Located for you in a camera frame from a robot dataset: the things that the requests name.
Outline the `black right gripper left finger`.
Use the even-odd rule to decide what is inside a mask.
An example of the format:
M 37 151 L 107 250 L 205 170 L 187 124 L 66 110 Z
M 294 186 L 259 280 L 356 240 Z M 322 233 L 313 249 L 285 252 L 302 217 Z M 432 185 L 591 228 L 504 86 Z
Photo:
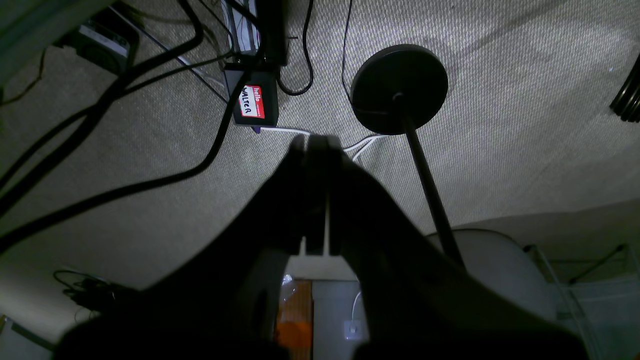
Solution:
M 274 339 L 282 276 L 300 249 L 304 138 L 201 253 L 133 301 L 76 326 L 57 360 L 288 360 Z

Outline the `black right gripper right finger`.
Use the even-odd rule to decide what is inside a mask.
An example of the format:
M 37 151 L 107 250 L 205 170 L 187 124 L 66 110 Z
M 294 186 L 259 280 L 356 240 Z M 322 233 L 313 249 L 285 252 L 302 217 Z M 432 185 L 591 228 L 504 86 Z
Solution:
M 587 360 L 573 333 L 470 276 L 423 237 L 390 194 L 343 152 L 312 135 L 307 192 L 329 212 L 329 250 L 362 289 L 369 340 L 355 360 Z

